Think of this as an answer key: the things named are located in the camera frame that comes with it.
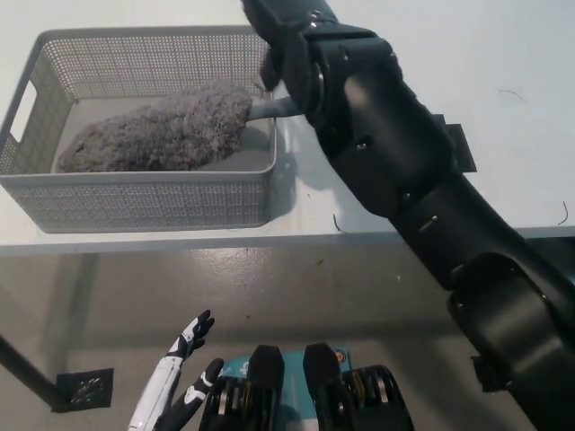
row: mesh basket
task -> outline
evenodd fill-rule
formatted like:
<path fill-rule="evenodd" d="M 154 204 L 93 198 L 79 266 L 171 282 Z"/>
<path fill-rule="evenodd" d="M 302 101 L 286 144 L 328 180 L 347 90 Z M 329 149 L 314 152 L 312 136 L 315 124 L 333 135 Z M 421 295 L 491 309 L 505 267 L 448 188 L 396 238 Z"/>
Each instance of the mesh basket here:
<path fill-rule="evenodd" d="M 0 130 L 0 184 L 47 233 L 252 227 L 270 218 L 270 162 L 240 172 L 51 173 L 70 114 L 87 101 L 137 101 L 217 79 L 252 83 L 266 44 L 249 27 L 49 31 L 38 38 Z M 22 139 L 10 133 L 28 83 Z"/>

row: tiled floor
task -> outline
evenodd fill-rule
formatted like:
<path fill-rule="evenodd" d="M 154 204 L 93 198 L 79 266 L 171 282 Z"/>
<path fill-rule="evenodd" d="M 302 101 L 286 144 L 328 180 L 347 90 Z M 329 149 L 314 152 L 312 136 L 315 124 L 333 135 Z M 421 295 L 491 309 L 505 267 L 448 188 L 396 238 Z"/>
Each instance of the tiled floor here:
<path fill-rule="evenodd" d="M 115 369 L 110 409 L 58 415 L 0 368 L 0 429 L 126 429 L 158 359 L 206 308 L 217 323 L 181 388 L 214 356 L 326 340 L 354 366 L 389 366 L 417 430 L 533 429 L 508 394 L 481 393 L 446 298 L 402 244 L 0 259 L 0 331 L 40 370 Z"/>

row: robotic arm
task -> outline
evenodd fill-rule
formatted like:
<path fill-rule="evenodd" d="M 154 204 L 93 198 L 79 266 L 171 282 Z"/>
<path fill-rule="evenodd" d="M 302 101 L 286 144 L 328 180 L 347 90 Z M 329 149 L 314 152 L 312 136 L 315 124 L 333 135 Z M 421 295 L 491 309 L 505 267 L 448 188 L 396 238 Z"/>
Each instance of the robotic arm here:
<path fill-rule="evenodd" d="M 181 366 L 195 349 L 204 345 L 204 336 L 214 325 L 214 318 L 209 316 L 206 310 L 194 319 L 160 360 L 140 397 L 128 431 L 180 431 L 198 411 L 224 366 L 222 359 L 214 359 L 173 405 L 172 400 Z"/>
<path fill-rule="evenodd" d="M 338 22 L 323 0 L 243 0 L 283 81 L 358 201 L 388 218 L 435 279 L 481 355 L 541 430 L 575 424 L 575 289 L 458 170 L 450 138 L 403 81 L 391 45 Z"/>

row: basket handle hole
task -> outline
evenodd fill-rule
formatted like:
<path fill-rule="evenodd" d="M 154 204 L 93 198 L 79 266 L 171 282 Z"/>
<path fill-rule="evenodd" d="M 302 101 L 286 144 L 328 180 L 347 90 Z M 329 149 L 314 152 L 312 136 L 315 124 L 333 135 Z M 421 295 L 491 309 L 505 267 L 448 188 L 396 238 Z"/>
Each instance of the basket handle hole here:
<path fill-rule="evenodd" d="M 34 88 L 34 85 L 28 81 L 26 90 L 24 90 L 24 94 L 20 100 L 20 106 L 18 107 L 18 111 L 16 112 L 14 121 L 12 122 L 12 127 L 10 128 L 10 134 L 18 143 L 22 141 L 22 137 L 24 136 L 24 131 L 28 125 L 28 120 L 30 119 L 30 114 L 32 113 L 32 108 L 34 107 L 34 102 L 36 101 L 37 96 L 38 93 L 36 92 L 36 88 Z"/>

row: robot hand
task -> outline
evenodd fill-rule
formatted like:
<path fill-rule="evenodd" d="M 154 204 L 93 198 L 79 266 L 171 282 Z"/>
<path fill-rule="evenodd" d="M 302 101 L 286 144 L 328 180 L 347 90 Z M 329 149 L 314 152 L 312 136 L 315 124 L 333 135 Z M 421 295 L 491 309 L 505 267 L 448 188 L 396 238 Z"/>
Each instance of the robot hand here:
<path fill-rule="evenodd" d="M 150 377 L 128 431 L 179 431 L 196 413 L 216 381 L 224 361 L 214 359 L 199 379 L 172 405 L 180 380 L 181 366 L 192 352 L 205 344 L 203 339 L 214 325 L 206 310 L 180 334 Z"/>

